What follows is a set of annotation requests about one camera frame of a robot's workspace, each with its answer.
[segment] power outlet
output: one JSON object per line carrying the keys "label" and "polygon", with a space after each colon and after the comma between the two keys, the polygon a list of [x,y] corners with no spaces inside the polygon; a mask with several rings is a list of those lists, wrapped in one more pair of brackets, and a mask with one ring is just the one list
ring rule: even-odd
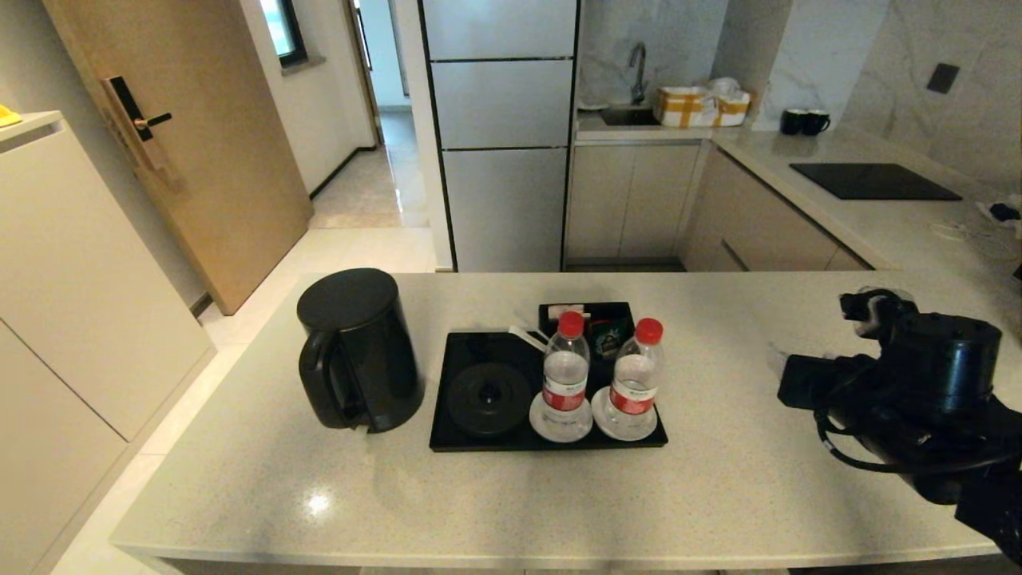
{"label": "power outlet", "polygon": [[930,83],[926,85],[926,89],[938,94],[946,94],[951,90],[951,85],[955,84],[955,79],[958,78],[959,69],[961,68],[957,65],[938,63],[937,67],[933,70],[933,76],[930,77]]}

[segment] black tray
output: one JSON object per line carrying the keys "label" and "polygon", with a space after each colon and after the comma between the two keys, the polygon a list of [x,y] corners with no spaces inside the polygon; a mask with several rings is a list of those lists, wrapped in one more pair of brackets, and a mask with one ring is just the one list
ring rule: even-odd
{"label": "black tray", "polygon": [[[540,329],[549,335],[556,332],[556,325],[545,322],[548,306],[540,306]],[[632,315],[626,303],[586,304],[591,320],[620,318],[629,319],[629,330],[634,332]],[[639,441],[619,441],[604,435],[599,426],[593,424],[593,431],[573,443],[556,443],[544,439],[532,430],[526,417],[521,424],[498,438],[478,438],[461,431],[447,410],[446,392],[458,374],[470,367],[483,363],[507,364],[518,370],[528,381],[532,394],[543,390],[543,353],[516,336],[507,333],[453,333],[448,334],[444,352],[444,368],[440,372],[439,390],[433,412],[433,428],[429,436],[429,448],[437,452],[449,451],[547,451],[577,449],[621,449],[630,447],[662,447],[667,444],[667,432],[657,414],[656,430]],[[590,400],[601,388],[610,385],[614,374],[614,362],[594,358],[590,364],[586,397]]]}

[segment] black electric kettle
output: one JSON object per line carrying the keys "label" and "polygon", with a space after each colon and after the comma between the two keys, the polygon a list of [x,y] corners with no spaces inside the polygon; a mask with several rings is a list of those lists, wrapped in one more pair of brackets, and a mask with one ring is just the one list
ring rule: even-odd
{"label": "black electric kettle", "polygon": [[398,283],[378,269],[350,269],[313,283],[298,300],[309,339],[298,357],[306,395],[328,428],[404,424],[422,404]]}

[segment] refrigerator door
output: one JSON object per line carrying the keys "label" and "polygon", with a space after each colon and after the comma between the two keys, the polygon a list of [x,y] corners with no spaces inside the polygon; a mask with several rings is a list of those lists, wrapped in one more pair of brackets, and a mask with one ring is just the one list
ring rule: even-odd
{"label": "refrigerator door", "polygon": [[575,0],[423,0],[429,57],[570,57]]}
{"label": "refrigerator door", "polygon": [[559,271],[567,149],[445,151],[458,271]]}
{"label": "refrigerator door", "polygon": [[568,144],[571,60],[432,64],[444,149]]}

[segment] water bottle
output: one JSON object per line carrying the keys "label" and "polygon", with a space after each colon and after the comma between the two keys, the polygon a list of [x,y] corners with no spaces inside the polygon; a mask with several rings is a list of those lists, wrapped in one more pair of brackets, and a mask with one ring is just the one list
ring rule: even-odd
{"label": "water bottle", "polygon": [[663,326],[650,318],[639,321],[636,335],[621,346],[613,383],[593,398],[596,425],[614,439],[639,441],[656,429],[653,400],[663,364]]}
{"label": "water bottle", "polygon": [[593,429],[593,409],[586,399],[590,353],[584,329],[580,314],[562,314],[544,354],[543,391],[532,401],[529,422],[550,441],[578,441]]}

